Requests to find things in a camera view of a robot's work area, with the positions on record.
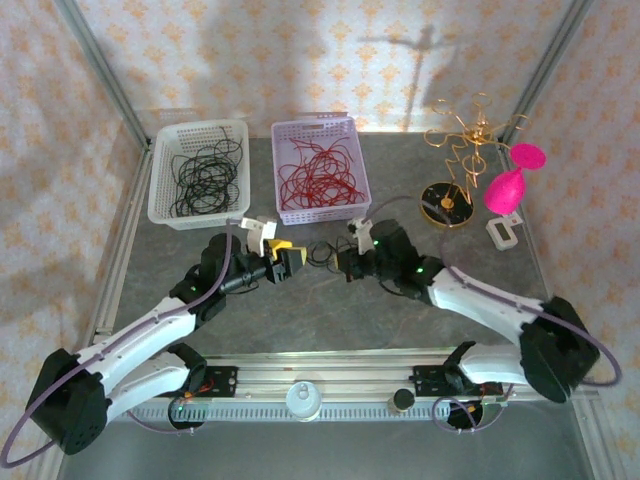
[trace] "floral wallpaper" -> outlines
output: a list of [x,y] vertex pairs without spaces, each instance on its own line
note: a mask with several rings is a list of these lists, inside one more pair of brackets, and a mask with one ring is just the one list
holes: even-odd
[[[546,149],[526,210],[555,291],[613,349],[622,386],[603,389],[629,478],[640,478],[640,4],[594,4],[524,139]],[[606,361],[596,367],[610,378]]]
[[[44,358],[79,347],[140,148],[50,0],[0,9],[0,442]],[[29,424],[11,459],[36,447]],[[0,470],[25,478],[26,468]]]
[[361,131],[446,129],[431,103],[476,91],[506,118],[570,3],[79,0],[149,135],[225,117],[268,135],[310,111],[348,111]]

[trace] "black cable bundle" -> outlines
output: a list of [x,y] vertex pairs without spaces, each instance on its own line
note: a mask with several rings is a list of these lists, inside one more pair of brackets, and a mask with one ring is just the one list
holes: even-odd
[[[238,200],[240,191],[234,182],[242,161],[242,145],[231,140],[224,128],[220,128],[225,138],[211,146],[202,147],[194,157],[175,155],[171,159],[171,173],[178,187],[176,200],[170,210],[173,217],[227,212]],[[186,161],[176,173],[175,162],[180,158]]]
[[[339,236],[338,238],[336,238],[335,246],[331,245],[331,243],[325,240],[319,240],[317,242],[310,243],[307,246],[307,263],[312,267],[326,268],[333,274],[342,275],[342,272],[338,272],[333,268],[336,262],[335,257],[343,249],[355,248],[357,246],[357,243],[354,243],[343,236]],[[390,293],[391,295],[395,295],[396,297],[404,297],[402,293],[394,292],[384,283],[382,283],[382,281],[379,281],[378,285],[380,285],[380,287],[385,292]]]

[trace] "red wire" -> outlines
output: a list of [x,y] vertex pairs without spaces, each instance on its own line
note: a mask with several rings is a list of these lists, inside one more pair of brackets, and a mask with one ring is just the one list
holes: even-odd
[[[340,138],[328,148],[312,141],[291,139],[300,154],[300,164],[286,164],[278,169],[282,180],[280,205],[283,210],[333,207],[364,201],[364,194],[356,189],[351,173],[353,158]],[[310,159],[303,150],[314,153]],[[292,170],[285,175],[283,170]]]

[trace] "metal frame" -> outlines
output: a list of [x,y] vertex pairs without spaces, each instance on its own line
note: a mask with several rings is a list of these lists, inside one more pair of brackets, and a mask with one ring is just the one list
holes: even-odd
[[[149,139],[75,0],[55,1],[80,42],[87,60],[105,85],[128,128],[143,149],[129,194],[127,208],[120,225],[116,248],[111,257],[110,268],[102,287],[100,301],[94,311],[92,328],[87,332],[85,339],[85,344],[88,345],[94,336],[112,333],[126,267],[146,191],[145,187],[150,174],[151,152],[149,151]],[[514,111],[515,114],[527,114],[531,111],[592,3],[593,0],[574,0],[572,2],[520,98]],[[517,131],[511,127],[505,130],[501,140],[509,145],[514,142],[516,135]],[[506,157],[501,155],[501,159],[503,166],[507,167]],[[526,229],[525,232],[527,240],[533,246],[531,232]],[[545,277],[542,271],[540,271],[540,276],[544,281]],[[545,289],[550,294],[546,282]],[[327,402],[336,404],[342,402],[345,405],[368,402],[370,405],[377,405],[387,400],[389,392],[394,391],[394,388],[407,386],[406,379],[413,365],[441,364],[450,351],[450,349],[402,349],[255,354],[221,356],[210,358],[208,361],[210,365],[232,363],[242,367],[238,396],[234,402],[249,406],[249,408],[283,403],[283,392],[286,392],[294,381],[303,378],[319,381],[325,389]],[[535,401],[539,398],[530,388],[517,387],[511,401]],[[198,408],[202,409],[204,405],[206,410],[209,410],[211,405],[216,402],[220,403],[221,401],[209,400],[203,403],[202,400],[197,400],[194,404],[200,403]],[[145,408],[151,408],[149,411],[158,411],[160,407],[166,412],[166,405],[166,399],[154,399],[145,404]],[[610,427],[606,421],[597,390],[580,388],[573,396],[573,405],[595,477],[598,479],[625,478],[620,458],[613,447]],[[44,442],[45,439],[46,436],[43,434],[42,441]],[[27,478],[32,480],[56,478],[60,472],[63,457],[61,450],[57,448],[49,450],[45,455],[31,462]]]
[[[582,20],[592,4],[593,0],[574,0],[571,3],[551,43],[536,67],[529,84],[524,89],[520,100],[518,100],[513,115],[529,115],[540,93],[549,81],[551,74],[558,65],[562,54],[569,46],[573,35],[578,31],[580,25],[582,25]],[[507,127],[500,141],[507,145],[512,145],[519,134],[519,131],[516,130],[515,127],[516,125]]]
[[62,13],[62,16],[67,21],[67,25],[69,25],[69,28],[71,28],[71,31],[84,50],[87,61],[102,81],[114,105],[122,114],[122,118],[131,131],[131,134],[140,145],[140,148],[148,148],[149,139],[142,128],[142,123],[140,123],[120,82],[118,82],[118,79],[111,70],[78,4],[75,0],[55,0],[55,3],[58,5],[60,13]]
[[[506,172],[508,170],[511,170],[513,168],[513,165],[509,160],[509,156],[507,155],[506,149],[502,146],[498,146],[496,147],[496,149],[498,150],[498,158],[500,159],[500,164],[502,165],[502,168],[504,169],[504,171]],[[529,247],[529,252],[531,253],[531,256],[533,257],[533,259],[535,260],[533,263],[536,267],[536,271],[538,272],[538,276],[542,281],[542,287],[544,288],[544,293],[546,294],[547,299],[551,299],[551,297],[553,297],[553,288],[551,288],[551,285],[547,281],[548,277],[544,274],[544,269],[542,268],[542,265],[540,264],[540,260],[538,258],[538,245],[533,236],[533,232],[531,231],[531,226],[527,221],[526,209],[523,206],[524,204],[526,204],[526,202],[527,202],[527,199],[525,198],[523,202],[520,203],[520,206],[518,207],[518,214],[520,215],[523,221],[522,230],[527,240],[527,246]]]

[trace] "gold wire sculpture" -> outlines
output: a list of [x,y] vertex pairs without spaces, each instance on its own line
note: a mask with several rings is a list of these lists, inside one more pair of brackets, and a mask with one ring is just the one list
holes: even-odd
[[[487,161],[480,155],[479,148],[483,145],[496,145],[502,146],[509,150],[510,147],[502,142],[499,142],[495,135],[497,132],[505,127],[513,125],[516,130],[525,130],[531,126],[531,120],[526,115],[516,114],[512,115],[509,121],[500,124],[498,126],[491,126],[487,116],[485,114],[485,108],[489,107],[492,103],[492,99],[489,95],[483,92],[474,93],[471,96],[471,102],[477,107],[478,115],[475,123],[466,124],[460,118],[445,99],[438,99],[436,103],[431,106],[434,113],[438,115],[453,116],[460,125],[462,125],[462,133],[448,133],[445,135],[444,140],[440,143],[432,142],[429,139],[431,135],[443,135],[444,132],[438,130],[427,130],[424,132],[424,141],[432,147],[442,147],[451,141],[451,150],[455,156],[455,160],[445,159],[445,164],[449,173],[451,174],[451,184],[445,197],[441,201],[441,205],[445,210],[450,210],[454,206],[455,196],[460,193],[467,204],[471,205],[471,189],[478,188],[478,176],[482,175],[487,170]],[[473,146],[473,152],[460,158],[459,151],[465,148]],[[465,172],[465,185],[456,185],[456,174],[453,166],[460,164]]]

